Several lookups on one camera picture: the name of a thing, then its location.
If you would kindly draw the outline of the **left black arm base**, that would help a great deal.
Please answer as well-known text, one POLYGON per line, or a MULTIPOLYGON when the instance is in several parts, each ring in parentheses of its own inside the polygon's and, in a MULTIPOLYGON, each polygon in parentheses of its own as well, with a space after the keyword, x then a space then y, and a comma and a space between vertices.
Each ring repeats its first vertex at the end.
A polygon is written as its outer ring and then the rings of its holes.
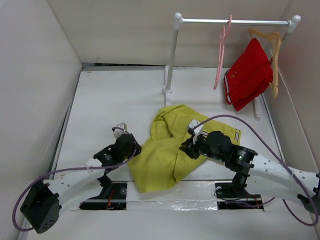
POLYGON ((102 190, 99 195, 80 203, 85 211, 122 211, 127 209, 127 181, 112 181, 107 175, 98 179, 102 190))

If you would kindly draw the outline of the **yellow-green trousers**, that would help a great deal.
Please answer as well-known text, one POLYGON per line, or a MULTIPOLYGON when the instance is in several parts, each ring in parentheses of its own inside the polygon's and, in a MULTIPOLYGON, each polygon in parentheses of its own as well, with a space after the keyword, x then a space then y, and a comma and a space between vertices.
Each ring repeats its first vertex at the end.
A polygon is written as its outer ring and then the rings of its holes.
POLYGON ((141 153, 128 163, 141 194, 174 187, 206 160, 204 156, 192 159, 180 150, 181 144, 190 137, 187 128, 191 121, 201 123, 206 119, 207 116, 185 104, 166 106, 158 111, 141 153))

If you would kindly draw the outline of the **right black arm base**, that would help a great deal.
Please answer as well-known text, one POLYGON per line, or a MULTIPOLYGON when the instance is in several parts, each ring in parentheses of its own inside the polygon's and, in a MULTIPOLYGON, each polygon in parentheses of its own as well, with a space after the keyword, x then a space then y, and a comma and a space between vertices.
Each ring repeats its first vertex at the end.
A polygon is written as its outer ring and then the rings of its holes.
POLYGON ((243 175, 236 173, 232 180, 215 182, 214 196, 219 210, 264 210, 261 196, 249 194, 244 189, 244 180, 243 175))

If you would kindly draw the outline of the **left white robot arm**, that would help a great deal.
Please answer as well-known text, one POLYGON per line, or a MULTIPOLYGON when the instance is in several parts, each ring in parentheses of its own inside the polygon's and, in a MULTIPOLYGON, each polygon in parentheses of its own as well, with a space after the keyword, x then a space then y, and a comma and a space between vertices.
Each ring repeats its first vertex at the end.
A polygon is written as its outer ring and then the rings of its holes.
POLYGON ((35 180, 23 194, 20 212, 37 234, 45 233, 71 208, 93 197, 107 198, 113 183, 108 173, 141 151, 132 134, 121 134, 114 144, 94 154, 83 166, 53 171, 65 173, 54 180, 45 176, 35 180))

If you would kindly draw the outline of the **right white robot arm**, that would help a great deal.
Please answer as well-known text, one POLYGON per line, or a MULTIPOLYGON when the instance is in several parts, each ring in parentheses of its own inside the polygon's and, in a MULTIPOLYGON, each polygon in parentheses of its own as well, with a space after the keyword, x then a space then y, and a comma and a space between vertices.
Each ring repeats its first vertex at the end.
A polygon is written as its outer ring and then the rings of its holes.
POLYGON ((222 162, 235 173, 227 186, 221 186, 223 199, 267 195, 320 212, 320 176, 269 160, 256 151, 233 144, 220 131, 192 135, 179 148, 192 159, 200 156, 222 162))

